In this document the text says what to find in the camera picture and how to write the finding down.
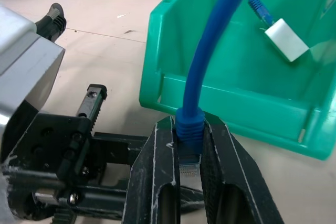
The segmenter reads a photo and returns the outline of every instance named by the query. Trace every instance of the green storage bin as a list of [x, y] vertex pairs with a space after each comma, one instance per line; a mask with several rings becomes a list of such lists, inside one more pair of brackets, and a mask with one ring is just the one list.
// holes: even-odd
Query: green storage bin
[[[336, 139], [334, 0], [261, 0], [310, 50], [287, 62], [264, 35], [247, 0], [210, 61], [200, 107], [240, 135], [326, 159]], [[216, 0], [163, 0], [150, 16], [140, 103], [174, 114]]]

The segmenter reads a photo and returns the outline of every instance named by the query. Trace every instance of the clamp jaw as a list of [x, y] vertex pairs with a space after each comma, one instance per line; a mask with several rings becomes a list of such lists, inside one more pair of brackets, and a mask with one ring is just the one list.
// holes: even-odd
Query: clamp jaw
[[[180, 223], [178, 146], [173, 118], [157, 122], [132, 166], [123, 224]], [[207, 113], [200, 169], [208, 223], [283, 223], [255, 161]]]

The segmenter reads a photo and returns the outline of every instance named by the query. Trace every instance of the bolt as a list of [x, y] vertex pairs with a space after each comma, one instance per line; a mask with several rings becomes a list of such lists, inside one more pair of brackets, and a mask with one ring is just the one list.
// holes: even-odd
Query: bolt
[[82, 169], [82, 175], [87, 176], [88, 174], [89, 174], [89, 168], [84, 166], [83, 169]]
[[83, 139], [83, 135], [80, 134], [79, 132], [76, 132], [72, 135], [71, 138], [76, 141], [81, 141]]
[[70, 194], [70, 197], [69, 197], [70, 204], [75, 205], [78, 202], [78, 200], [79, 200], [79, 195], [78, 194], [76, 194], [76, 193]]
[[88, 97], [91, 97], [91, 98], [97, 97], [97, 92], [90, 91], [90, 92], [88, 93]]

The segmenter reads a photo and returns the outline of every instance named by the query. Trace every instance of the beige floor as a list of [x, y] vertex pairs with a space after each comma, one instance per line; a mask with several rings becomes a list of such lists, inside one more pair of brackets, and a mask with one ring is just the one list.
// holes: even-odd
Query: beige floor
[[[138, 102], [149, 13], [159, 1], [0, 0], [33, 21], [54, 2], [64, 7], [68, 25], [57, 43], [66, 54], [46, 111], [73, 115], [88, 84], [104, 84], [109, 96], [95, 130], [139, 135], [148, 135], [164, 116]], [[285, 223], [336, 223], [336, 153], [321, 162], [243, 137], [238, 140], [258, 163]], [[78, 218], [76, 223], [118, 222]], [[183, 216], [182, 223], [206, 223], [205, 214]]]

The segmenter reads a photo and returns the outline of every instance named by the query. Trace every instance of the blue ethernet cable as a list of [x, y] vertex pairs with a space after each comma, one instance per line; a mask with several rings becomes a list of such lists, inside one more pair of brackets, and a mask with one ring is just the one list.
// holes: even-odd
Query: blue ethernet cable
[[204, 112], [198, 107], [203, 79], [217, 42], [241, 1], [217, 0], [198, 42], [185, 84], [183, 106], [176, 112], [176, 133], [185, 144], [203, 140]]
[[248, 4], [267, 26], [270, 27], [274, 24], [272, 15], [260, 0], [248, 0]]

